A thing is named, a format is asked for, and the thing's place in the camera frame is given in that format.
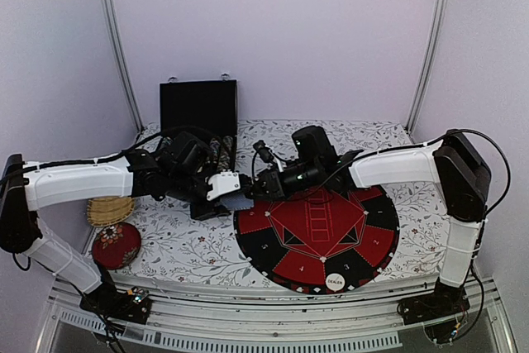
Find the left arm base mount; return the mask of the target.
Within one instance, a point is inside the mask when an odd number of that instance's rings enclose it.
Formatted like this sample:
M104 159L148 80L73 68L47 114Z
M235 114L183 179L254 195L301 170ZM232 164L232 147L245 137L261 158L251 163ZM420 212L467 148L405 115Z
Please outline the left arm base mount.
M91 293L82 293L79 306L101 317L145 325L150 316L152 300L146 289L132 287L120 292L113 284L101 284Z

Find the blue playing card deck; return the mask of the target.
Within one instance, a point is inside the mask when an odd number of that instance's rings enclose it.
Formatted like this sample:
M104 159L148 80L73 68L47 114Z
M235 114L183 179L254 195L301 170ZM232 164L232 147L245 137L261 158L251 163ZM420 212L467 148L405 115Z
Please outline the blue playing card deck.
M243 193L229 193L219 198L219 202L231 211L244 211L254 207L254 200L247 198Z

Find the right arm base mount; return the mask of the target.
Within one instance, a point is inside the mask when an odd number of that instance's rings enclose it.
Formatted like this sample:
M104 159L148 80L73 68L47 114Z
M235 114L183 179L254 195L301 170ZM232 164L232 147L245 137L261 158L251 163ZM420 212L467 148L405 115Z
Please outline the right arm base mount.
M401 299L398 302L397 313L405 325L450 317L445 322L424 328L431 342L442 345L452 342L458 336L469 308L469 300L463 286L451 287L437 280L432 292Z

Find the white blue dealer button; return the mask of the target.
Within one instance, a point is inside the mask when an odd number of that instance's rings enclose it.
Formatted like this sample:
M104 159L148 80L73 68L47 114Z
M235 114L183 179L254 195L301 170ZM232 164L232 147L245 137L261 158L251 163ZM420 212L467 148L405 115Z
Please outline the white blue dealer button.
M332 273L326 277L326 287L333 292L342 290L345 284L346 280L342 274Z

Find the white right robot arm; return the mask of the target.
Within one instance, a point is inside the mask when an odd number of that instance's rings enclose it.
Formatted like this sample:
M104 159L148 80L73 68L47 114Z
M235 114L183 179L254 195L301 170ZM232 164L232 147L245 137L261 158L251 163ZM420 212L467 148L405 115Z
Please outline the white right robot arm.
M448 221L441 250L440 287L427 309L444 317L479 249L492 203L492 172L466 129L423 144L338 154L325 131L307 126L293 134L298 157L254 180L251 209L235 219L237 241L253 267L299 293L357 289L381 275L398 249L402 224L387 187L433 188Z

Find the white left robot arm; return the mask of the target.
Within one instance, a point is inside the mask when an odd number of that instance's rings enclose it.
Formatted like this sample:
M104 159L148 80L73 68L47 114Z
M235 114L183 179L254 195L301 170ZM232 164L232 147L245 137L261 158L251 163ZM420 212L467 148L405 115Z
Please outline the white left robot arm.
M108 156L50 162L10 155L1 177L1 249L44 265L90 294L104 314L117 314L123 306L121 294L105 284L93 261L40 220L40 210L106 197L215 202L242 188L241 175L217 169L219 160L187 131L155 151L137 144Z

